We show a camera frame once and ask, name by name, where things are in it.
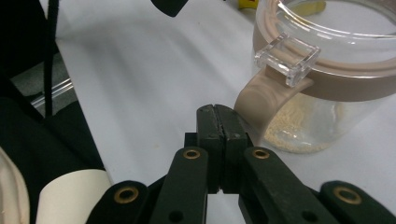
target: yellow object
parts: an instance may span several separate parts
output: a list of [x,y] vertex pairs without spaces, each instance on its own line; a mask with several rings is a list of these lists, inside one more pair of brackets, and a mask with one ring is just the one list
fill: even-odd
[[326,7],[325,1],[303,2],[297,6],[290,7],[291,11],[299,16],[310,16],[322,12]]
[[239,9],[241,8],[257,8],[259,0],[239,0]]

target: clear plastic latch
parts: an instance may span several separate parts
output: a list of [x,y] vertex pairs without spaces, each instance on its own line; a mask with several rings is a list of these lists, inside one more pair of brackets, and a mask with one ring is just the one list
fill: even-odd
[[312,69],[318,59],[320,48],[282,33],[254,56],[261,68],[269,65],[286,76],[286,84],[294,87]]

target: table surface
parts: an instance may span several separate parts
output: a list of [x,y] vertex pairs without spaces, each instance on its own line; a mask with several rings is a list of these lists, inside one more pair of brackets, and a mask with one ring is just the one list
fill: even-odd
[[[46,7],[47,0],[41,0]],[[202,105],[233,107],[251,79],[254,11],[190,0],[175,18],[149,0],[63,0],[57,44],[113,183],[165,175]],[[396,214],[396,97],[332,147],[277,151],[309,187],[344,180]],[[236,195],[209,195],[207,223],[243,223]]]

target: jar lid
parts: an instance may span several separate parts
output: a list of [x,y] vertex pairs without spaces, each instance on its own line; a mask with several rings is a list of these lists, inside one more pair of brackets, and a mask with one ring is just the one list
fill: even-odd
[[[341,7],[344,11],[332,9],[340,8],[339,4],[346,4]],[[375,15],[366,16],[368,11]],[[337,15],[336,20],[326,19]],[[361,20],[367,17],[374,24],[371,22],[370,26],[369,21]],[[304,94],[325,100],[358,102],[396,92],[396,1],[260,2],[253,36],[254,50],[262,49],[284,32],[321,48],[316,64],[307,75],[315,84],[305,89]]]

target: jar handle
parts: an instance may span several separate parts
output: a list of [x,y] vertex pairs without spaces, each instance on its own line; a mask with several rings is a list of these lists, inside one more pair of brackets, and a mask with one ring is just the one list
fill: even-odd
[[291,88],[281,73],[266,66],[239,93],[234,110],[259,134],[264,134],[277,111],[313,83],[306,77]]

